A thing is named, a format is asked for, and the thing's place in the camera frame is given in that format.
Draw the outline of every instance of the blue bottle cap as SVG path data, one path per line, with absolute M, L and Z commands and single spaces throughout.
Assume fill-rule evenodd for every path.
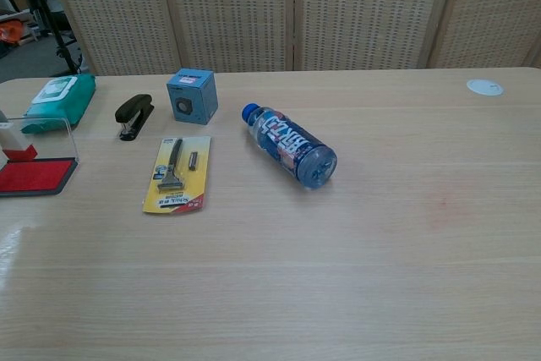
M 247 123 L 250 114 L 252 114 L 252 112 L 258 108 L 260 108 L 260 105 L 258 105 L 257 103 L 249 103 L 248 105 L 246 105 L 243 109 L 243 113 L 241 114 L 243 120 Z

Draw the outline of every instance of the water bottle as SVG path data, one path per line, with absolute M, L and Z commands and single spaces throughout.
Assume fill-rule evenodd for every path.
M 316 189 L 331 177 L 335 152 L 287 116 L 249 103 L 242 117 L 257 144 L 302 185 Z

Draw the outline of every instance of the wooden table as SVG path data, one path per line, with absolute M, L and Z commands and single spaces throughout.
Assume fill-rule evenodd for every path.
M 207 126 L 172 119 L 167 79 L 99 78 L 66 189 L 0 200 L 2 361 L 541 359 L 541 70 L 218 74 Z M 137 93 L 156 109 L 121 142 Z M 254 147 L 250 101 L 336 150 L 330 183 Z M 207 206 L 142 213 L 160 139 L 198 134 Z

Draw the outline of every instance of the stapler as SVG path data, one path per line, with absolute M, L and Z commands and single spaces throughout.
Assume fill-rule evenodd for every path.
M 117 123 L 121 123 L 123 127 L 119 135 L 122 141 L 132 141 L 137 137 L 146 119 L 154 110 L 151 102 L 150 95 L 136 95 L 115 112 Z

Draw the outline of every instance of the small cube box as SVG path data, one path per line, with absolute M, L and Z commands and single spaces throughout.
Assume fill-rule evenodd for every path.
M 212 71 L 182 68 L 167 82 L 167 91 L 179 122 L 207 124 L 218 108 Z

